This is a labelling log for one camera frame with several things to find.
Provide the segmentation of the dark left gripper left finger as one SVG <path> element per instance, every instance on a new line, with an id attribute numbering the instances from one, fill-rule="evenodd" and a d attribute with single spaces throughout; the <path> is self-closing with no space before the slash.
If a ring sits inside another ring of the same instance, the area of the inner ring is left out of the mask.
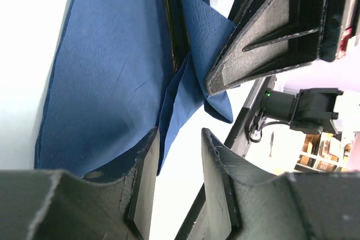
<path id="1" fill-rule="evenodd" d="M 2 239 L 148 239 L 160 135 L 79 178 L 66 170 L 1 171 Z"/>

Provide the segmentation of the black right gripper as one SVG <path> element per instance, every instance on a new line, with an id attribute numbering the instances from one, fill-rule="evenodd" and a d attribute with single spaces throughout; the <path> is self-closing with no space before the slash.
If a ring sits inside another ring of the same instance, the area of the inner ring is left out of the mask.
<path id="1" fill-rule="evenodd" d="M 212 96 L 319 57 L 345 57 L 359 29 L 359 0 L 235 0 L 229 16 L 235 28 L 205 79 Z"/>

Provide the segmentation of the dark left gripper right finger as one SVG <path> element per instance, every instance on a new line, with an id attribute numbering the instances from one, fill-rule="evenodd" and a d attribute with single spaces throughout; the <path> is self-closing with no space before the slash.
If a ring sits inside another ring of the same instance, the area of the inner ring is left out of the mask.
<path id="1" fill-rule="evenodd" d="M 201 131 L 212 239 L 358 239 L 359 173 L 273 175 Z"/>

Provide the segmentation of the iridescent fork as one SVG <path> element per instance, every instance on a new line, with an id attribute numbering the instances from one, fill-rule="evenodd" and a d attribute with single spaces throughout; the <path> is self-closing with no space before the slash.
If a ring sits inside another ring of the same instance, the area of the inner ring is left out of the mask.
<path id="1" fill-rule="evenodd" d="M 176 73 L 190 49 L 182 0 L 165 0 L 165 9 L 172 40 L 173 68 Z"/>

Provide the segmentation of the blue paper napkin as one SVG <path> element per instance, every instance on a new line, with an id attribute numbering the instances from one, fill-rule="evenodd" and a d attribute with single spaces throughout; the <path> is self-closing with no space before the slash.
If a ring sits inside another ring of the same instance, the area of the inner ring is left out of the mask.
<path id="1" fill-rule="evenodd" d="M 175 73 L 165 0 L 70 0 L 35 145 L 36 169 L 76 176 L 134 147 L 152 128 L 163 164 L 199 107 L 233 121 L 205 77 L 234 28 L 210 0 L 182 0 L 189 52 Z"/>

